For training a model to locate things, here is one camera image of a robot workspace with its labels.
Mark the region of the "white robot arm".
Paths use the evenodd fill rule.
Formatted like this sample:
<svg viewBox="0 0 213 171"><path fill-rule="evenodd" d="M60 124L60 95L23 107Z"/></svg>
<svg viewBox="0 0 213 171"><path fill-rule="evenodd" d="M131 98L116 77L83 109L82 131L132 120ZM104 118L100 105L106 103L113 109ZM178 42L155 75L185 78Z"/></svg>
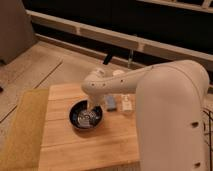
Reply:
<svg viewBox="0 0 213 171"><path fill-rule="evenodd" d="M208 87L206 69L192 60L111 77L95 69L82 83L91 105L108 93L135 96L142 171L206 171L202 114Z"/></svg>

